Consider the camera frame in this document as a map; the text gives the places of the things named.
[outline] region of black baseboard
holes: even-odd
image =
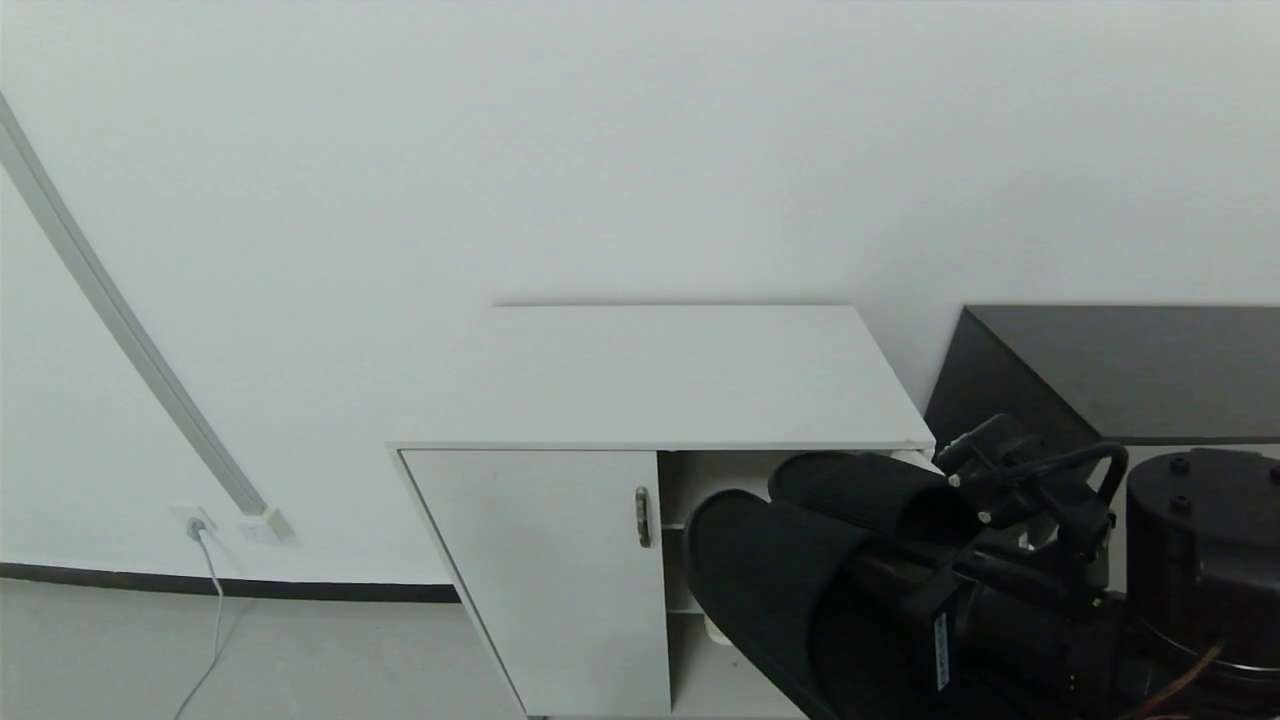
[[[0,578],[122,591],[218,594],[214,591],[214,583],[209,578],[189,575],[111,573],[109,570],[79,570],[76,568],[0,562]],[[452,584],[282,583],[275,580],[221,580],[221,584],[223,592],[228,597],[337,600],[346,602],[461,602],[458,600],[458,591]]]

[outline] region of cabinet handle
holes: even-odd
[[[649,491],[644,486],[636,488],[636,534],[640,547],[649,547]]]

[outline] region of white cabinet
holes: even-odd
[[[525,712],[669,714],[662,533],[641,547],[636,527],[636,489],[658,497],[652,452],[404,461]]]
[[[534,716],[800,717],[708,637],[685,518],[799,451],[933,448],[845,306],[495,307],[443,384],[390,447]]]

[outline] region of plug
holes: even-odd
[[[200,530],[207,530],[207,529],[209,528],[205,527],[205,521],[201,520],[200,518],[192,518],[191,520],[187,520],[187,537],[196,542],[200,542]]]

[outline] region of power cord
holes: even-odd
[[[214,665],[218,665],[218,656],[223,652],[221,647],[218,644],[223,626],[223,584],[218,582],[218,573],[214,571],[214,560],[209,556],[209,548],[205,547],[205,538],[200,536],[201,530],[209,532],[204,520],[192,518],[187,521],[187,537],[200,543],[200,551],[205,553],[205,565],[209,566],[209,577],[214,580],[214,589],[218,591],[218,614],[214,615],[214,656],[210,659],[209,667],[205,670],[205,674],[196,680],[195,687],[191,688],[186,700],[183,700],[182,705],[178,706],[178,712],[174,712],[173,720],[178,720],[182,716],[182,711],[187,710],[187,703],[191,702],[191,698],[196,697],[196,691],[200,689],[200,685],[205,684],[205,678],[214,671]]]

